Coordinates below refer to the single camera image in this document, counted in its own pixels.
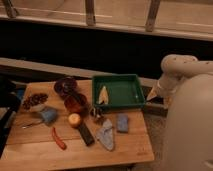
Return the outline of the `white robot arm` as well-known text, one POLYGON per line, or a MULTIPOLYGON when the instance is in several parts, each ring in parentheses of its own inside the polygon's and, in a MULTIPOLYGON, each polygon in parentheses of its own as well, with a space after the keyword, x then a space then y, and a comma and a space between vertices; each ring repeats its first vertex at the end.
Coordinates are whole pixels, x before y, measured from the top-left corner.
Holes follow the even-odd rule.
POLYGON ((213 171, 213 60, 170 54, 147 98, 168 110, 158 171, 213 171))

